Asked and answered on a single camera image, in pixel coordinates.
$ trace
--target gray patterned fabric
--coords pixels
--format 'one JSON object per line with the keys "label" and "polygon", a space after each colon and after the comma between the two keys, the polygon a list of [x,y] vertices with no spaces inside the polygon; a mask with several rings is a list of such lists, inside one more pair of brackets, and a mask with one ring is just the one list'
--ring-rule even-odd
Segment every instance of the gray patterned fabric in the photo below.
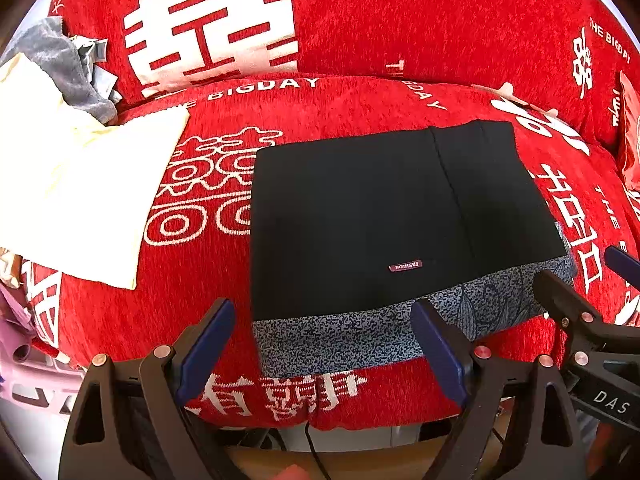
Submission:
{"label": "gray patterned fabric", "polygon": [[102,124],[118,114],[115,105],[87,81],[76,46],[62,34],[60,16],[49,16],[13,38],[0,57],[0,66],[19,52],[53,79],[66,104],[90,113]]}
{"label": "gray patterned fabric", "polygon": [[[557,223],[556,227],[566,240]],[[577,267],[570,254],[494,272],[426,298],[446,322],[475,340],[543,313],[532,290],[533,277],[540,270],[551,270],[573,286]],[[410,323],[414,301],[365,312],[255,321],[262,373],[295,377],[420,357],[422,351]]]}

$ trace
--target red fabric cover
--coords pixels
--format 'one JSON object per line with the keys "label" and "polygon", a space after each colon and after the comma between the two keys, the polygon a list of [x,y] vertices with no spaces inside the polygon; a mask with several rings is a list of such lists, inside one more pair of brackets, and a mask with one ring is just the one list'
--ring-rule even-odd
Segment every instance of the red fabric cover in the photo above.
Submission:
{"label": "red fabric cover", "polygon": [[[123,115],[127,121],[182,104],[191,118],[150,213],[136,290],[38,265],[25,277],[42,332],[61,351],[84,365],[98,352],[116,360],[139,358],[173,342],[217,297],[226,296],[236,306],[238,325],[204,394],[190,403],[203,418],[223,426],[281,426],[310,418],[327,430],[409,424],[453,413],[422,358],[292,381],[261,377],[251,332],[248,206],[252,160],[261,147],[477,118],[513,124],[523,164],[574,244],[576,289],[608,322],[630,303],[631,289],[604,267],[602,255],[615,244],[637,256],[634,232],[640,221],[603,148],[585,145],[558,120],[473,88],[370,77],[275,77],[188,89]],[[135,168],[124,171],[135,174]],[[523,360],[541,352],[557,358],[562,351],[554,324],[542,317],[486,343]]]}
{"label": "red fabric cover", "polygon": [[[617,72],[640,84],[638,51],[600,0],[52,0],[50,12],[71,34],[109,38],[103,66],[120,76],[124,107],[159,68],[172,70],[175,90],[268,70],[508,81],[615,152]],[[134,60],[147,63],[142,84]]]}
{"label": "red fabric cover", "polygon": [[635,312],[626,325],[640,328],[640,312]]}
{"label": "red fabric cover", "polygon": [[618,169],[629,190],[640,191],[640,100],[631,81],[620,72],[622,86],[622,139]]}

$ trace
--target crumpled gray fabric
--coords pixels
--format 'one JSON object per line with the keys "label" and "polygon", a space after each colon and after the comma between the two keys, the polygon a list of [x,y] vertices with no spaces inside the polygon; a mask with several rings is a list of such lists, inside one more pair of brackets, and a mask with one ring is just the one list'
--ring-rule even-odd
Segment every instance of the crumpled gray fabric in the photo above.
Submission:
{"label": "crumpled gray fabric", "polygon": [[13,38],[0,57],[0,66],[20,52],[53,79],[68,105],[102,124],[118,114],[115,105],[100,97],[84,76],[76,46],[62,34],[62,17],[44,18]]}
{"label": "crumpled gray fabric", "polygon": [[98,62],[107,61],[108,40],[96,40],[84,36],[73,36],[69,39],[78,50],[82,73],[98,95],[114,104],[122,101],[122,96],[114,89],[118,76],[96,65]]}

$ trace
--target cream cloth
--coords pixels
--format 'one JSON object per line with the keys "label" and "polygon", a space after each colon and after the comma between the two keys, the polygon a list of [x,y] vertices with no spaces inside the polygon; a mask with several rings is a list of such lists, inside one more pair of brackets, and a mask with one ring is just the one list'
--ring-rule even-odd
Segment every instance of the cream cloth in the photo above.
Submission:
{"label": "cream cloth", "polygon": [[0,247],[134,289],[146,219],[188,119],[175,107],[102,126],[16,55],[0,68]]}

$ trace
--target pink object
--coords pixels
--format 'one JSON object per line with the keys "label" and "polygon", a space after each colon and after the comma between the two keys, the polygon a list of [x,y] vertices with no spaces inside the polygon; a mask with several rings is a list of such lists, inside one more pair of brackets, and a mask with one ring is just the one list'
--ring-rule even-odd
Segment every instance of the pink object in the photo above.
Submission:
{"label": "pink object", "polygon": [[[0,317],[0,397],[23,408],[68,415],[66,401],[78,394],[84,372],[56,359],[47,357],[47,362],[39,362],[34,357],[31,338]],[[24,396],[20,386],[34,388],[38,398]],[[48,399],[45,391],[52,393]]]}
{"label": "pink object", "polygon": [[31,315],[23,308],[23,306],[15,299],[15,296],[0,283],[0,313],[3,313],[2,307],[6,306],[6,314],[4,316],[9,322],[19,323],[30,335],[35,335],[35,327],[31,320]]}

